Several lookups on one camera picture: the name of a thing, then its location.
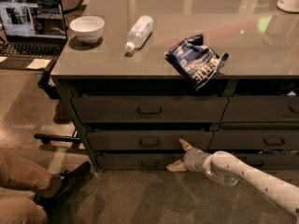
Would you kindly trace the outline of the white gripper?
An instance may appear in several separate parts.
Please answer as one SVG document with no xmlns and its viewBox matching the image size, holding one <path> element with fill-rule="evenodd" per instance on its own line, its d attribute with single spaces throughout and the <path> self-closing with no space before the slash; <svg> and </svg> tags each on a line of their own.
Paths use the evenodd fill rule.
<svg viewBox="0 0 299 224">
<path fill-rule="evenodd" d="M 193 148 L 184 139 L 179 139 L 183 149 L 186 151 L 184 159 L 177 160 L 166 166 L 166 169 L 170 172 L 186 172 L 187 170 L 209 174 L 211 170 L 212 155 L 202 151 L 201 149 Z"/>
</svg>

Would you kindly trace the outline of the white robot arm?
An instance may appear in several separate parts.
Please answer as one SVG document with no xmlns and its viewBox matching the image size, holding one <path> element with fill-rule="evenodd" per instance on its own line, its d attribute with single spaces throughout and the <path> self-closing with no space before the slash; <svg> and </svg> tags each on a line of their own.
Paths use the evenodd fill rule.
<svg viewBox="0 0 299 224">
<path fill-rule="evenodd" d="M 202 173 L 224 187 L 232 187 L 239 180 L 243 180 L 260 191 L 268 200 L 298 218 L 299 188 L 295 185 L 249 166 L 229 152 L 221 150 L 211 154 L 193 147 L 184 139 L 178 141 L 185 154 L 182 160 L 167 165 L 168 171 Z"/>
</svg>

